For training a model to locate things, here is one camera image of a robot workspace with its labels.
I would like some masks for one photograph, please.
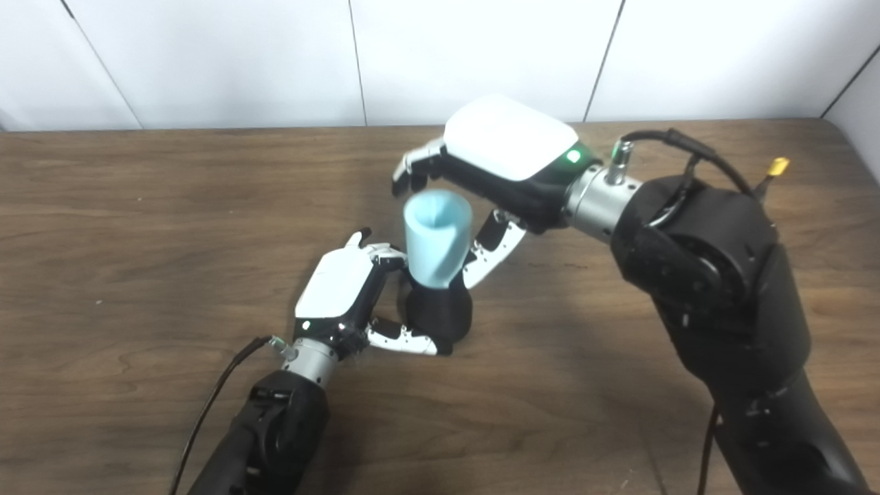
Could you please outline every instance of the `wooden table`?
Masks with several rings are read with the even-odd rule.
[[[676,125],[751,181],[792,159],[767,208],[811,325],[810,377],[880,487],[880,188],[827,122]],[[645,127],[576,126],[606,158]],[[210,385],[252,337],[290,334],[319,256],[364,225],[402,243],[390,173],[440,132],[0,134],[0,490],[164,493]],[[634,173],[676,174],[683,159],[644,145]],[[479,224],[490,206],[469,198]],[[391,292],[380,314],[394,314]],[[473,299],[452,357],[367,350],[337,370],[300,493],[692,492],[708,395],[606,246],[529,236]],[[184,490],[277,366],[262,351],[233,375]],[[737,493],[717,453],[709,493]]]

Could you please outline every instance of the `black cylindrical object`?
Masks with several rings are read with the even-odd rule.
[[[412,291],[406,303],[408,327],[430,336],[439,351],[442,351],[440,346],[451,346],[467,335],[471,329],[473,302],[461,270],[445,289],[425,287],[412,277],[409,283]]]

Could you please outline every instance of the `black cable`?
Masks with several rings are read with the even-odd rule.
[[[625,136],[620,138],[620,141],[661,141],[664,144],[668,144],[674,148],[678,148],[682,151],[687,151],[694,155],[698,155],[701,159],[706,160],[711,163],[715,167],[726,175],[731,182],[741,193],[749,197],[755,197],[754,192],[752,192],[752,188],[749,187],[749,183],[743,178],[743,176],[739,173],[739,171],[733,167],[727,160],[718,156],[718,153],[715,152],[712,148],[706,146],[705,144],[697,141],[696,139],[686,136],[681,132],[678,132],[675,129],[669,129],[666,131],[662,130],[637,130],[635,132],[630,132]]]
[[[193,449],[195,436],[199,434],[199,429],[202,428],[202,422],[208,415],[208,410],[211,409],[211,405],[214,404],[214,400],[217,399],[218,395],[220,395],[220,390],[223,388],[226,380],[229,379],[229,375],[232,374],[232,370],[234,370],[236,366],[240,365],[242,361],[247,359],[248,356],[253,354],[257,349],[265,345],[270,340],[272,340],[272,336],[260,336],[253,339],[248,345],[246,345],[241,351],[238,352],[238,354],[236,354],[232,358],[232,361],[230,361],[229,365],[226,367],[223,373],[220,374],[220,378],[217,379],[217,383],[215,383],[214,388],[211,389],[211,394],[208,396],[208,400],[205,401],[205,404],[202,406],[202,410],[199,412],[198,418],[195,420],[195,425],[193,425],[193,431],[189,433],[187,444],[183,446],[183,454],[180,455],[180,462],[178,463],[177,471],[174,472],[174,479],[171,482],[171,488],[168,490],[168,495],[175,495],[177,493],[177,487],[180,484],[180,478],[183,476],[183,469],[187,465],[189,452]]]
[[[715,437],[715,426],[718,424],[718,406],[712,406],[709,414],[709,426],[703,439],[703,456],[700,460],[700,481],[697,482],[697,495],[705,495],[706,481],[709,476],[709,457],[712,455],[712,439]]]

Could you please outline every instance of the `robotic hand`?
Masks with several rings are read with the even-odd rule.
[[[642,140],[689,153],[684,172],[645,183],[627,177]],[[704,161],[737,190],[696,179]],[[762,205],[785,165],[778,160],[752,189],[714,150],[670,129],[622,137],[603,167],[569,126],[491,96],[407,153],[392,192],[442,176],[499,207],[466,260],[466,275],[476,272],[470,285],[525,231],[572,226],[609,244],[623,278],[653,299],[685,368],[707,385],[722,419],[712,424],[715,440],[744,494],[871,493],[803,371],[809,331]]]
[[[293,344],[279,337],[268,340],[284,357],[282,369],[253,386],[190,495],[290,495],[329,419],[325,388],[340,361],[368,345],[415,354],[451,352],[448,344],[435,344],[417,330],[372,316],[387,274],[405,268],[407,256],[391,244],[364,246],[369,235],[370,229],[362,229],[321,258],[296,305]],[[253,349],[261,345],[259,340]],[[246,355],[239,353],[242,359]],[[179,480],[180,471],[171,493]]]

